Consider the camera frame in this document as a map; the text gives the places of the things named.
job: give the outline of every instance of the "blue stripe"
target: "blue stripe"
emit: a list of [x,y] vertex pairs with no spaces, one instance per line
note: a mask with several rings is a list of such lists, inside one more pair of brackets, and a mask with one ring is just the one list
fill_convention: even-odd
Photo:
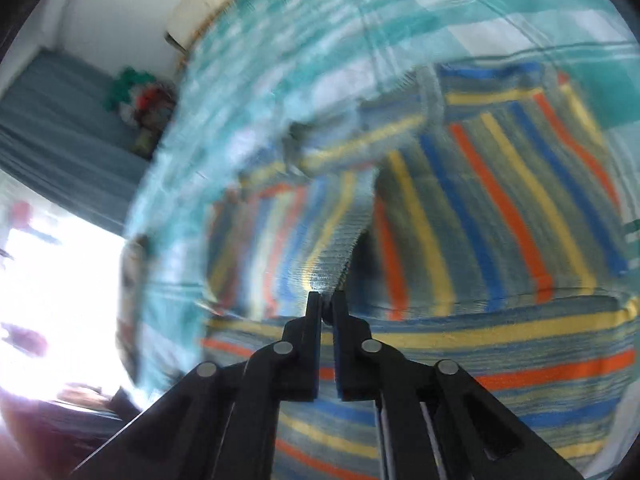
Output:
[[571,173],[562,165],[553,150],[547,145],[540,135],[535,124],[528,117],[526,111],[518,102],[508,104],[511,112],[516,120],[522,126],[522,129],[533,146],[540,152],[542,157],[548,162],[558,179],[564,184],[574,199],[574,202],[582,210],[584,218],[593,233],[594,238],[601,245],[609,270],[616,276],[626,271],[626,260],[618,253],[614,243],[609,237],[609,232],[602,224],[602,220],[598,215],[596,208],[591,204],[587,196],[584,194],[582,187],[572,177]]
[[520,420],[533,429],[560,428],[567,424],[583,424],[599,420],[612,414],[619,402],[620,398],[617,397],[568,412],[547,412],[525,415],[521,416]]
[[331,402],[330,400],[315,400],[313,407],[318,412],[325,415],[340,418],[348,422],[355,422],[356,424],[362,424],[363,426],[375,426],[376,415],[374,414],[374,408],[370,410],[363,410],[349,406],[348,402]]
[[318,217],[321,211],[322,204],[326,198],[326,188],[328,185],[329,176],[323,176],[313,181],[308,185],[305,198],[305,209],[302,216],[302,220],[298,217],[295,225],[292,229],[292,238],[287,243],[287,249],[282,255],[282,262],[280,264],[280,272],[278,277],[278,283],[276,290],[278,296],[282,300],[295,301],[298,297],[294,296],[289,288],[289,269],[293,259],[300,252],[300,247],[307,234],[308,226],[311,225]]
[[500,79],[517,73],[535,72],[540,72],[540,63],[533,61],[514,64],[504,68],[462,68],[449,65],[440,67],[440,76],[466,77],[468,79]]
[[480,229],[478,229],[476,222],[466,209],[464,201],[456,191],[455,184],[453,184],[452,180],[449,178],[449,175],[438,156],[436,147],[429,138],[429,135],[421,135],[418,140],[424,154],[427,156],[427,159],[433,168],[433,173],[436,175],[438,182],[440,183],[440,187],[449,199],[452,209],[458,215],[460,224],[462,225],[462,228],[466,233],[466,237],[468,238],[469,243],[471,243],[471,247],[476,254],[476,260],[478,260],[482,278],[484,279],[486,288],[489,292],[486,310],[489,312],[497,310],[502,306],[502,300],[505,296],[504,289],[500,283],[498,269],[495,267],[494,261],[489,254],[489,250],[484,243]]

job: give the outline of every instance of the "curtain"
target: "curtain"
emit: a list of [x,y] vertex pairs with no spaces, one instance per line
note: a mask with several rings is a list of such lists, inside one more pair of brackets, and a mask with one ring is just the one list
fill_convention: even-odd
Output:
[[147,162],[136,130],[103,107],[113,79],[42,51],[0,101],[0,168],[44,198],[121,234]]

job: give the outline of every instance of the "yellow stripe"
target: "yellow stripe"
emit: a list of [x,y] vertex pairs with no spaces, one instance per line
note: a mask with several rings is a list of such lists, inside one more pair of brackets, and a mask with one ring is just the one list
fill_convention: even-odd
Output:
[[596,121],[591,117],[591,114],[584,107],[580,98],[575,94],[574,89],[571,88],[569,83],[560,85],[562,93],[567,98],[569,103],[569,110],[580,121],[582,127],[587,131],[591,140],[595,142],[601,148],[604,148],[604,139],[602,138],[602,132],[600,131]]
[[[632,321],[637,316],[637,302],[631,300],[624,309],[615,312],[581,314],[452,332],[376,333],[373,337],[402,350],[451,350],[609,330]],[[212,320],[209,325],[216,330],[254,333],[273,340],[282,336],[281,328],[250,321]],[[323,345],[331,345],[333,335],[330,332],[322,333],[321,342]]]
[[387,137],[402,134],[410,128],[416,128],[426,122],[426,118],[423,114],[413,114],[405,117],[403,120],[397,123],[386,124],[372,132],[369,132],[357,139],[350,140],[335,146],[334,148],[324,150],[323,152],[314,153],[307,156],[301,163],[301,167],[304,170],[312,170],[320,166],[322,163],[332,160],[334,158],[341,158],[347,156],[353,152],[360,152],[364,150],[369,144],[378,142]]
[[446,263],[440,252],[438,239],[424,213],[418,194],[411,182],[411,176],[409,176],[406,164],[398,150],[389,153],[389,161],[402,189],[402,198],[409,211],[415,234],[422,246],[424,267],[431,279],[436,301],[434,314],[436,316],[448,316],[455,302],[455,294]]
[[505,101],[517,101],[519,99],[527,99],[533,97],[535,94],[542,92],[540,88],[534,88],[532,90],[521,90],[513,88],[511,90],[505,90],[503,92],[492,92],[487,94],[462,94],[462,93],[449,93],[445,95],[447,104],[450,105],[468,105],[468,106],[482,106],[490,105],[494,103],[502,103]]
[[273,176],[276,176],[278,173],[285,173],[287,171],[287,167],[281,160],[278,162],[274,162],[264,168],[260,168],[259,170],[255,170],[251,172],[248,176],[240,179],[240,186],[254,186],[263,180],[267,180]]
[[[334,148],[308,155],[300,162],[300,168],[305,171],[315,170],[318,166],[328,162],[329,160],[341,158],[354,152],[359,152],[374,142],[379,142],[387,137],[402,134],[411,128],[421,126],[425,122],[426,118],[423,114],[409,115],[401,121],[385,124],[384,126],[366,133],[357,139],[352,139],[344,144],[335,146]],[[247,177],[242,178],[240,180],[240,185],[242,187],[255,186],[263,180],[267,180],[268,178],[271,178],[278,173],[284,173],[285,171],[286,167],[283,162],[274,162],[273,164],[260,168],[259,170],[255,170]]]
[[309,256],[308,260],[305,263],[305,266],[302,269],[302,284],[305,287],[307,292],[311,292],[313,286],[311,285],[311,277],[312,273],[316,267],[316,262],[322,253],[322,250],[326,247],[326,245],[331,240],[334,235],[335,228],[342,216],[347,212],[351,201],[353,200],[353,191],[356,184],[356,177],[353,171],[345,171],[342,174],[342,192],[340,194],[340,200],[338,201],[338,205],[335,207],[334,212],[324,224],[322,228],[322,233],[316,242],[316,246],[313,248],[311,252],[311,256]]
[[579,458],[581,456],[591,456],[598,453],[604,446],[604,440],[595,440],[583,444],[573,444],[571,446],[557,447],[556,453],[565,460]]
[[481,118],[484,126],[492,134],[495,142],[498,143],[498,146],[500,146],[500,149],[504,153],[504,156],[513,166],[513,169],[527,185],[532,195],[536,197],[536,200],[538,200],[538,203],[548,218],[550,225],[556,231],[556,235],[564,248],[564,252],[569,258],[571,266],[575,273],[580,277],[580,282],[584,289],[583,293],[586,295],[593,294],[593,289],[596,286],[596,279],[585,263],[584,257],[582,256],[578,245],[575,243],[574,238],[571,236],[571,231],[564,221],[564,217],[558,211],[556,204],[551,200],[550,196],[545,191],[545,188],[540,184],[524,161],[520,158],[520,155],[504,135],[500,124],[498,124],[495,118],[491,114],[482,114]]
[[209,291],[213,294],[215,300],[219,300],[218,294],[221,292],[224,279],[226,278],[229,265],[236,253],[236,237],[233,233],[226,236],[225,246],[222,249],[212,273],[209,276]]
[[285,415],[280,411],[278,421],[289,426],[292,430],[302,433],[309,439],[317,442],[322,446],[330,447],[331,449],[338,450],[343,453],[351,453],[365,458],[377,459],[379,457],[378,448],[373,446],[364,446],[363,444],[356,444],[350,440],[340,438],[339,436],[328,435],[313,427],[311,424],[296,420],[288,415]]

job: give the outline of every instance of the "orange stripe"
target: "orange stripe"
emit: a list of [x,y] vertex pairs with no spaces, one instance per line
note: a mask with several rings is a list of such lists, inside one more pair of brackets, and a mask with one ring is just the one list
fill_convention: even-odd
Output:
[[389,313],[391,321],[400,321],[407,310],[409,299],[406,293],[406,283],[402,275],[402,263],[396,250],[396,244],[386,221],[385,205],[376,195],[373,206],[374,222],[378,228],[380,252],[383,255],[382,269],[385,275],[386,290],[391,300],[392,310]]
[[221,350],[228,354],[233,354],[240,357],[251,357],[254,354],[254,351],[250,348],[245,348],[240,345],[234,345],[233,343],[227,343],[225,341],[217,341],[215,339],[203,338],[200,340],[200,345],[204,348]]
[[476,152],[473,144],[466,136],[462,125],[453,123],[449,125],[449,129],[456,139],[460,150],[462,150],[469,161],[471,168],[482,181],[484,188],[500,210],[502,218],[518,241],[520,253],[522,254],[527,269],[538,286],[537,303],[544,303],[545,301],[551,300],[553,297],[553,278],[546,272],[542,256],[518,209],[513,205],[478,152]]
[[320,368],[321,381],[333,381],[335,379],[335,370],[329,367]]
[[598,179],[605,193],[609,196],[609,199],[615,204],[616,208],[620,210],[620,201],[618,200],[616,189],[613,187],[613,184],[609,179],[609,175],[600,165],[598,160],[571,136],[543,93],[534,95],[533,99],[542,110],[546,120],[551,124],[553,131],[562,143],[572,150],[572,152],[574,152],[575,155],[583,161],[585,166],[591,170],[591,173],[593,173],[593,175]]
[[262,293],[264,295],[265,302],[267,304],[267,317],[273,317],[276,314],[277,304],[271,294],[271,283],[276,275],[276,268],[280,261],[280,255],[284,248],[284,243],[288,239],[288,234],[295,225],[296,219],[300,215],[302,206],[305,204],[306,187],[299,187],[296,189],[296,197],[287,212],[287,216],[284,222],[276,233],[276,239],[273,241],[271,248],[271,254],[269,255],[269,262],[267,264],[267,273],[262,283]]
[[287,191],[293,191],[296,189],[296,186],[292,186],[291,184],[286,184],[285,182],[281,182],[280,184],[274,184],[273,186],[269,186],[262,191],[257,193],[257,196],[260,198],[270,198],[279,193],[284,193]]
[[636,362],[636,351],[631,349],[622,354],[602,359],[558,365],[539,370],[524,370],[521,372],[507,372],[482,377],[476,380],[487,390],[496,392],[510,388],[527,388],[537,384],[554,383],[556,381],[573,381],[587,379],[606,374],[612,374],[632,366]]
[[281,451],[290,457],[296,459],[298,462],[303,463],[306,466],[309,466],[312,469],[316,469],[323,473],[327,473],[334,478],[341,478],[343,480],[376,480],[377,477],[363,475],[362,473],[354,473],[352,471],[347,471],[346,469],[340,469],[333,464],[329,464],[327,462],[322,462],[317,458],[313,458],[298,448],[293,447],[291,444],[284,442],[283,440],[277,438],[276,439],[276,449]]

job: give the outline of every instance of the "white wall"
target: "white wall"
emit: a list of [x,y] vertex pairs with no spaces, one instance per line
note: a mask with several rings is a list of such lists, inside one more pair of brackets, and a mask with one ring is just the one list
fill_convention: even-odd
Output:
[[41,48],[58,46],[60,24],[68,0],[41,0],[0,63],[0,97]]
[[178,53],[164,34],[179,1],[74,0],[63,24],[62,45],[111,75],[130,65],[172,77]]

